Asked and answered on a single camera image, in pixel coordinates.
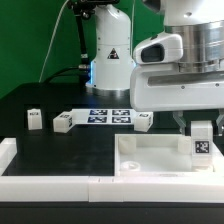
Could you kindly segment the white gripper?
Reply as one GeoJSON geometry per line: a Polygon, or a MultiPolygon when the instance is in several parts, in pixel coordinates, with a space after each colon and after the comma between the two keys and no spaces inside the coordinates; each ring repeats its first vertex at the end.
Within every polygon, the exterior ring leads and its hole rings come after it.
{"type": "Polygon", "coordinates": [[[139,112],[174,111],[185,133],[184,110],[219,109],[217,135],[224,133],[224,70],[179,73],[174,64],[138,65],[130,81],[131,107],[139,112]]]}

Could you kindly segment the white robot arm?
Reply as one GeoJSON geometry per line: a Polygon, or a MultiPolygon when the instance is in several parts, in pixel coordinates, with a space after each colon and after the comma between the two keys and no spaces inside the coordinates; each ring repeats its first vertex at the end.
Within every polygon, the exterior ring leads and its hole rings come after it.
{"type": "Polygon", "coordinates": [[[128,92],[137,111],[217,109],[224,130],[224,0],[142,0],[164,16],[164,30],[131,46],[131,21],[110,2],[96,4],[97,53],[89,91],[128,92]]]}

